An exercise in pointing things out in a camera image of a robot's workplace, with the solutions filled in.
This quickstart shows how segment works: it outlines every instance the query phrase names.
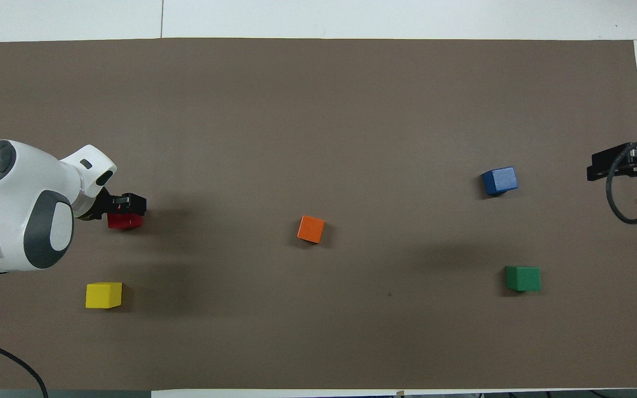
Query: brown mat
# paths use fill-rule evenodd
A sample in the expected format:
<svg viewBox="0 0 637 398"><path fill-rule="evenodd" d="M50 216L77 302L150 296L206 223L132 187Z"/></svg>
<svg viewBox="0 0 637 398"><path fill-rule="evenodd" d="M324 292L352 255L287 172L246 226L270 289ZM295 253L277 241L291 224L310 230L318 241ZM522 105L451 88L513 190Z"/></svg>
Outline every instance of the brown mat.
<svg viewBox="0 0 637 398"><path fill-rule="evenodd" d="M637 387L637 226L586 181L637 139L632 42L0 43L0 138L95 144L149 199L0 276L0 345L50 387ZM99 281L122 307L83 307ZM0 387L33 381L0 358Z"/></svg>

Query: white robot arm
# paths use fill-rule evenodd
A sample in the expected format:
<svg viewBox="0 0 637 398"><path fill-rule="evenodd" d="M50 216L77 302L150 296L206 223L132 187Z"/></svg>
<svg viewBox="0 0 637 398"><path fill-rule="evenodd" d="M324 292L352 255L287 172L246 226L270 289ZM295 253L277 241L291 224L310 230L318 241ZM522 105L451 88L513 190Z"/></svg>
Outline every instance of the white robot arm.
<svg viewBox="0 0 637 398"><path fill-rule="evenodd" d="M0 274L46 269L63 257L73 236L73 219L101 219L129 209L144 215L146 200L111 196L104 185L117 167L95 146L65 159L26 144L0 140Z"/></svg>

